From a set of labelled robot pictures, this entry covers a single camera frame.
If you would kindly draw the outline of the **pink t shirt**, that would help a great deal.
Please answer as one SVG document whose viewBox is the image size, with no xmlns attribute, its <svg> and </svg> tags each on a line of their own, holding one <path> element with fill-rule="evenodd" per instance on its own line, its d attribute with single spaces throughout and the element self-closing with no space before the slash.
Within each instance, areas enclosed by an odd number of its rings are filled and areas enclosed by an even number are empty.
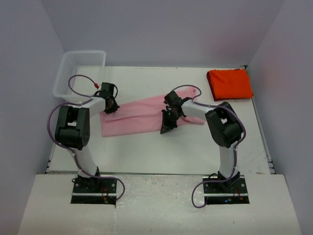
<svg viewBox="0 0 313 235">
<path fill-rule="evenodd" d="M 165 94 L 120 105 L 114 113 L 100 113 L 101 134 L 114 137 L 159 131 Z"/>
</svg>

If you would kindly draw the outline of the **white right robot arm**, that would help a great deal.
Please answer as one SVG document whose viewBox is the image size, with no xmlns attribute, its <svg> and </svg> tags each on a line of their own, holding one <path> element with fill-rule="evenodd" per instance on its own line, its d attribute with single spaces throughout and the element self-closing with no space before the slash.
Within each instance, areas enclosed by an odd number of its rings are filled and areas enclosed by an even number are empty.
<svg viewBox="0 0 313 235">
<path fill-rule="evenodd" d="M 237 168 L 237 147 L 246 137 L 246 130 L 228 102 L 220 105 L 202 104 L 194 98 L 181 98 L 175 91 L 164 97 L 166 108 L 162 110 L 160 133 L 177 128 L 182 117 L 199 118 L 207 122 L 213 141 L 220 150 L 218 186 L 223 192 L 235 188 L 240 178 Z"/>
</svg>

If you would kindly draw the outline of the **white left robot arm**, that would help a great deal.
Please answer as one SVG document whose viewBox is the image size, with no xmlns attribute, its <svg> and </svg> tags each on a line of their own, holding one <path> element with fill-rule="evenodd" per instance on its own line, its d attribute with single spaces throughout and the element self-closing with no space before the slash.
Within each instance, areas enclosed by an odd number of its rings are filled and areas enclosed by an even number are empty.
<svg viewBox="0 0 313 235">
<path fill-rule="evenodd" d="M 90 118 L 101 112 L 116 112 L 119 108 L 115 100 L 117 94 L 118 88 L 115 84 L 103 82 L 100 90 L 93 96 L 88 96 L 86 101 L 66 102 L 57 107 L 58 118 L 52 140 L 72 155 L 78 168 L 78 176 L 85 179 L 84 186 L 90 192 L 99 191 L 103 178 L 88 147 Z"/>
</svg>

